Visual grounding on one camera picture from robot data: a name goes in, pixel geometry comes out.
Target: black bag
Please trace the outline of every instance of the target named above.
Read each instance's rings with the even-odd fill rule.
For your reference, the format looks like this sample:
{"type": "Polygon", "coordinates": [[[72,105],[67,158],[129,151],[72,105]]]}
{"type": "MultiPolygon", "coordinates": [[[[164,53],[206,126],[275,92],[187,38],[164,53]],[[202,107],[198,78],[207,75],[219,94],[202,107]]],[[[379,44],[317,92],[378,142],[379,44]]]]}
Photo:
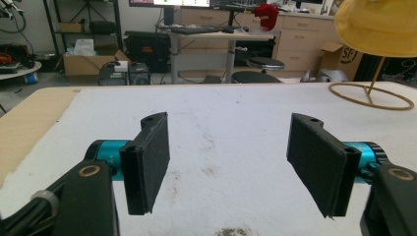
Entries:
{"type": "Polygon", "coordinates": [[[146,63],[151,73],[166,73],[170,59],[171,40],[167,33],[126,31],[126,56],[146,63]]]}
{"type": "Polygon", "coordinates": [[[2,44],[0,45],[0,52],[10,56],[13,59],[12,62],[21,62],[30,57],[28,48],[19,43],[2,44]]]}
{"type": "Polygon", "coordinates": [[[116,24],[107,21],[90,22],[89,30],[96,34],[111,34],[116,32],[116,24]]]}

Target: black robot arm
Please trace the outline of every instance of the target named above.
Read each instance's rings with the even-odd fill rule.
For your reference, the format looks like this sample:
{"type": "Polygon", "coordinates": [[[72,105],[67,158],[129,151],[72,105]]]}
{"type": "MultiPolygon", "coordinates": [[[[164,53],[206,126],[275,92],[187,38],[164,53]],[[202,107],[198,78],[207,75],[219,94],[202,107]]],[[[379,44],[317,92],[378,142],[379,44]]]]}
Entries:
{"type": "Polygon", "coordinates": [[[132,141],[92,143],[83,161],[0,220],[0,235],[119,235],[112,187],[118,172],[129,213],[151,212],[169,162],[167,113],[146,117],[141,126],[132,141]]]}
{"type": "Polygon", "coordinates": [[[292,114],[287,159],[324,217],[344,216],[355,178],[366,176],[371,194],[362,234],[417,236],[417,174],[390,163],[378,145],[342,143],[321,120],[292,114]]]}

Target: drawer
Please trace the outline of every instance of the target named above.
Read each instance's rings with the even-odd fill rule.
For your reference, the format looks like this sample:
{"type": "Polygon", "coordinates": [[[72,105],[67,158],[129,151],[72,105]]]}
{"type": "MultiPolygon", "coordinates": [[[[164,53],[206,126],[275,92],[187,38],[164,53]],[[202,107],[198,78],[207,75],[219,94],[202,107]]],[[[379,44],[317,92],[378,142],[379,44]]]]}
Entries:
{"type": "Polygon", "coordinates": [[[276,59],[285,64],[284,71],[317,71],[320,56],[317,52],[279,51],[276,59]]]}
{"type": "Polygon", "coordinates": [[[279,39],[279,50],[317,51],[318,31],[284,29],[279,39]]]}
{"type": "Polygon", "coordinates": [[[225,11],[181,9],[181,24],[222,24],[229,19],[229,13],[225,11]]]}
{"type": "Polygon", "coordinates": [[[285,16],[283,28],[295,30],[320,30],[323,21],[326,20],[285,16]]]}

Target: office chair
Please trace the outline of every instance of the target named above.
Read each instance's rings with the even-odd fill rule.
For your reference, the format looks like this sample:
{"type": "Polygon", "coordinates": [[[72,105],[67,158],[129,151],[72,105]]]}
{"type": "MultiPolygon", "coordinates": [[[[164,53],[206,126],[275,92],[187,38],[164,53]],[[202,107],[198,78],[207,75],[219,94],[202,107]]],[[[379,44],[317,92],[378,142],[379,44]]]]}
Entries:
{"type": "Polygon", "coordinates": [[[232,74],[232,83],[235,84],[257,84],[257,83],[281,83],[276,77],[267,74],[267,70],[281,71],[285,64],[281,61],[267,57],[251,57],[246,64],[253,68],[262,69],[261,72],[241,71],[232,74]]]}

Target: red object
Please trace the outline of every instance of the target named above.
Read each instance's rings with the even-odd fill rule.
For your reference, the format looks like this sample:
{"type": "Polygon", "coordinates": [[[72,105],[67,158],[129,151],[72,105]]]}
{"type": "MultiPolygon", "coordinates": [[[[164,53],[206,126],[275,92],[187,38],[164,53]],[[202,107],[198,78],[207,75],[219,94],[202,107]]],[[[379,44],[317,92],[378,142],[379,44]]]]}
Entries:
{"type": "Polygon", "coordinates": [[[261,18],[261,27],[266,31],[271,31],[276,24],[278,9],[275,6],[264,3],[255,9],[255,17],[261,18]]]}

